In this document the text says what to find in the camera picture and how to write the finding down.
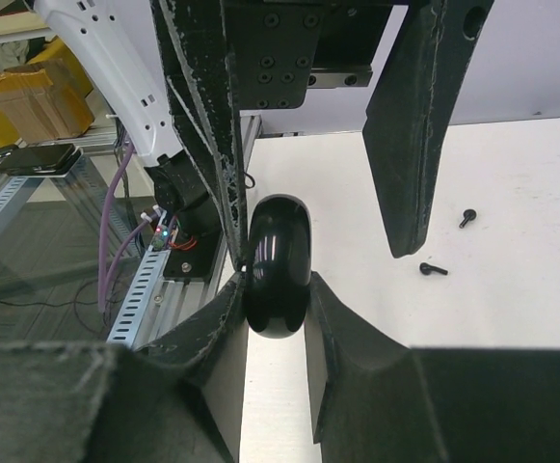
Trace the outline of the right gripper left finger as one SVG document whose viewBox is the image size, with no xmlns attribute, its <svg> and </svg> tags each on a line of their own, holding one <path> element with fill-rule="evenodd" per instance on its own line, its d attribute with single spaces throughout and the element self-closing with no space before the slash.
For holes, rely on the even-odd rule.
<svg viewBox="0 0 560 463">
<path fill-rule="evenodd" d="M 235 462 L 245 277 L 138 350 L 0 343 L 0 462 Z"/>
</svg>

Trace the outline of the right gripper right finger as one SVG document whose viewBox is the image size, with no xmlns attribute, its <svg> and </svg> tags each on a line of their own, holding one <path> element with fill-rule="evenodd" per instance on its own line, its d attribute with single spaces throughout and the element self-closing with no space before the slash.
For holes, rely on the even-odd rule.
<svg viewBox="0 0 560 463">
<path fill-rule="evenodd" d="M 326 462 L 560 462 L 560 350 L 410 348 L 318 274 L 305 341 Z"/>
</svg>

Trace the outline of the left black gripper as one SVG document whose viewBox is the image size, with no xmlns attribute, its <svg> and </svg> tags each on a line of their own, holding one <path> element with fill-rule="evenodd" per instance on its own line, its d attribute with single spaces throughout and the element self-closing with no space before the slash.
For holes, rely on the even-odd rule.
<svg viewBox="0 0 560 463">
<path fill-rule="evenodd" d="M 410 2 L 369 100 L 362 138 L 396 259 L 426 241 L 444 137 L 492 6 Z M 228 45 L 242 110 L 296 109 L 309 90 L 369 85 L 392 7 L 390 1 L 151 3 L 173 126 L 217 209 L 235 270 L 246 263 L 246 192 Z"/>
</svg>

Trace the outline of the black earbud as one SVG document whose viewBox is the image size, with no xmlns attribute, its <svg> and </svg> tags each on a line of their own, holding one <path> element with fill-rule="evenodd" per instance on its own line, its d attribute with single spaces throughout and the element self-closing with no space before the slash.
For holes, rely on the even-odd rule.
<svg viewBox="0 0 560 463">
<path fill-rule="evenodd" d="M 466 227 L 466 225 L 469 222 L 475 220 L 476 217 L 477 217 L 477 212 L 474 209 L 466 209 L 463 213 L 463 220 L 459 224 L 459 228 L 464 229 Z"/>
<path fill-rule="evenodd" d="M 424 276 L 429 276 L 432 274 L 447 276 L 449 274 L 449 272 L 446 269 L 432 265 L 428 262 L 421 262 L 419 264 L 419 271 Z"/>
</svg>

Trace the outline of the black earbud charging case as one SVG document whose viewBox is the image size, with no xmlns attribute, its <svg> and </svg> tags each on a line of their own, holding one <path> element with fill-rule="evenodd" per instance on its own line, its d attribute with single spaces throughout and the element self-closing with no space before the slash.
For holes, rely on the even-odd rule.
<svg viewBox="0 0 560 463">
<path fill-rule="evenodd" d="M 311 223 L 306 205 L 271 195 L 253 211 L 244 310 L 251 329 L 285 339 L 304 323 L 310 298 Z"/>
</svg>

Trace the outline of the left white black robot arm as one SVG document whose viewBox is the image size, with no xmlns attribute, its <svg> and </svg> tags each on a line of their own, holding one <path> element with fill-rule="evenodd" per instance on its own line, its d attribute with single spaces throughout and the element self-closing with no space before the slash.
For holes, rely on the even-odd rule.
<svg viewBox="0 0 560 463">
<path fill-rule="evenodd" d="M 232 264 L 248 235 L 244 111 L 368 88 L 362 129 L 391 254 L 425 243 L 443 140 L 489 1 L 408 1 L 379 76 L 390 1 L 32 1 L 127 130 L 160 204 L 207 208 Z"/>
</svg>

